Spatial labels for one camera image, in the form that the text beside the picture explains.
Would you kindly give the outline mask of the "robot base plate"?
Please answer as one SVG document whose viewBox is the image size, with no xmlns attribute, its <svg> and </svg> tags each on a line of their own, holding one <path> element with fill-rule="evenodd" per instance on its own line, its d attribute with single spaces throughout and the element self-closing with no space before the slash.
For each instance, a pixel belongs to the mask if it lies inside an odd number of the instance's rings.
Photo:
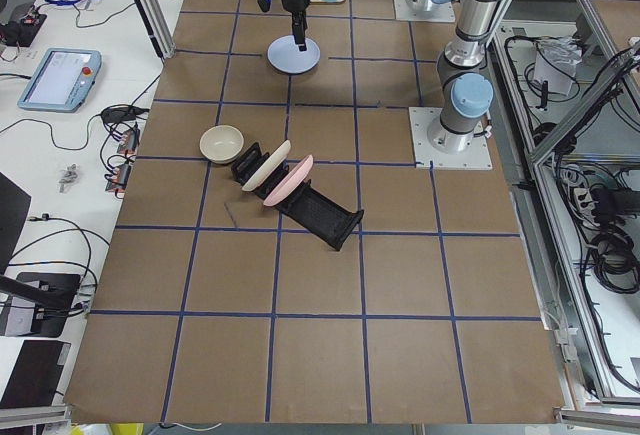
<svg viewBox="0 0 640 435">
<path fill-rule="evenodd" d="M 415 166 L 419 169 L 475 170 L 493 168 L 482 124 L 468 134 L 448 132 L 440 120 L 439 107 L 410 107 L 410 129 Z"/>
<path fill-rule="evenodd" d="M 453 23 L 453 0 L 393 0 L 395 19 L 430 23 Z"/>
</svg>

